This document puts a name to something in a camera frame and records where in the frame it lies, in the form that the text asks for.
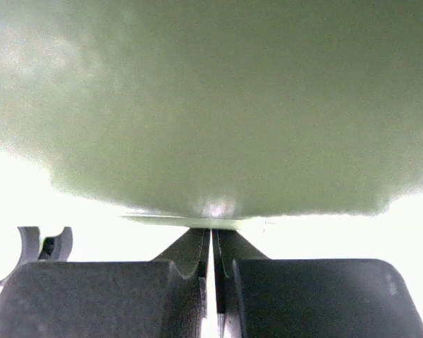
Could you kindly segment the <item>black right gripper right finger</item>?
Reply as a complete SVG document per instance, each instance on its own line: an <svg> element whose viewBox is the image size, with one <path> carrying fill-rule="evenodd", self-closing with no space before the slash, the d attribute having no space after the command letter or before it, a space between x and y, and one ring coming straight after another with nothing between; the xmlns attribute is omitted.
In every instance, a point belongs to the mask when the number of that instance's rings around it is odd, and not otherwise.
<svg viewBox="0 0 423 338"><path fill-rule="evenodd" d="M379 259L270 259L213 230L220 337L423 337L403 276Z"/></svg>

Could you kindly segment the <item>green suitcase blue lining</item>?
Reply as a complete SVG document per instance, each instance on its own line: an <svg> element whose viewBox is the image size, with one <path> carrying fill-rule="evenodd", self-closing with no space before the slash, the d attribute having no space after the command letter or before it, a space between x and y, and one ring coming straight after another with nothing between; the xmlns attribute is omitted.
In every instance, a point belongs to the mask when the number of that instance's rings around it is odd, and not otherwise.
<svg viewBox="0 0 423 338"><path fill-rule="evenodd" d="M423 1L0 1L0 151L219 220L423 191Z"/></svg>

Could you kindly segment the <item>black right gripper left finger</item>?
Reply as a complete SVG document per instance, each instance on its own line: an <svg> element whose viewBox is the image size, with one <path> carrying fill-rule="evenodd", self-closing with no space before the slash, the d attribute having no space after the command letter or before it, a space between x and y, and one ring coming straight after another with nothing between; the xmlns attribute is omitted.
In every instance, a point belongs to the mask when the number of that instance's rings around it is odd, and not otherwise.
<svg viewBox="0 0 423 338"><path fill-rule="evenodd" d="M0 337L198 337L210 233L151 261L27 263L0 293Z"/></svg>

